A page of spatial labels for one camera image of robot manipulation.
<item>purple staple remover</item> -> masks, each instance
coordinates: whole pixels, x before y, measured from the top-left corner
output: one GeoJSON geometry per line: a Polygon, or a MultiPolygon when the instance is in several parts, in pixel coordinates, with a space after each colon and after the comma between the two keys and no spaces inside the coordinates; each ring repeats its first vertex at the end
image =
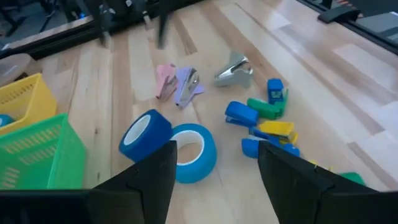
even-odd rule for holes
{"type": "Polygon", "coordinates": [[[180,109],[184,109],[191,102],[193,96],[205,91],[205,87],[199,84],[199,75],[192,67],[177,69],[176,77],[178,84],[174,101],[180,109]]]}

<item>green basket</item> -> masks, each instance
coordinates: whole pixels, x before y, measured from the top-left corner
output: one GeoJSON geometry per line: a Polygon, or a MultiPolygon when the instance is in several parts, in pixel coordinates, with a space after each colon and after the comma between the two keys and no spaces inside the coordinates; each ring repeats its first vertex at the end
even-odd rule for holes
{"type": "Polygon", "coordinates": [[[79,189],[86,148],[67,114],[0,136],[0,189],[79,189]]]}

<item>yellow basket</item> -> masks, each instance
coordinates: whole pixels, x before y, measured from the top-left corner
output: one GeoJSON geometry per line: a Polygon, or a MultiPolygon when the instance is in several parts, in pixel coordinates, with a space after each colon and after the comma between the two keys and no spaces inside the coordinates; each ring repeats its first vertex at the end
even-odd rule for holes
{"type": "Polygon", "coordinates": [[[0,88],[0,114],[15,121],[0,128],[7,134],[55,115],[57,101],[38,73],[0,88]]]}

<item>tape roll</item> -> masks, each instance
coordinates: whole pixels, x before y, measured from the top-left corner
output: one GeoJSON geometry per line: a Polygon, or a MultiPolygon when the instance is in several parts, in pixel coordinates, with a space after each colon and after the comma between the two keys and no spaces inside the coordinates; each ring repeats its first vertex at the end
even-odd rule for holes
{"type": "Polygon", "coordinates": [[[14,119],[6,114],[0,114],[0,127],[14,122],[14,119]]]}
{"type": "Polygon", "coordinates": [[[119,151],[134,162],[139,162],[167,143],[172,131],[169,121],[156,110],[149,110],[124,133],[119,151]]]}
{"type": "Polygon", "coordinates": [[[178,162],[175,178],[183,184],[191,184],[204,179],[213,170],[217,161],[216,144],[213,136],[199,124],[181,124],[173,128],[173,137],[177,150],[190,143],[201,146],[199,154],[191,161],[178,162]]]}

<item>plastic basket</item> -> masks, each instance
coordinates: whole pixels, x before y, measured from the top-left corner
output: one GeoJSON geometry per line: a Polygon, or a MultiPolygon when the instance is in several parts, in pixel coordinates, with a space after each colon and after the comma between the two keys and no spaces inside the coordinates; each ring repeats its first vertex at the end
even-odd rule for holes
{"type": "Polygon", "coordinates": [[[0,189],[79,189],[86,148],[66,114],[0,136],[0,189]]]}
{"type": "Polygon", "coordinates": [[[7,134],[55,115],[57,101],[38,73],[0,88],[0,114],[15,122],[0,128],[7,134]]]}

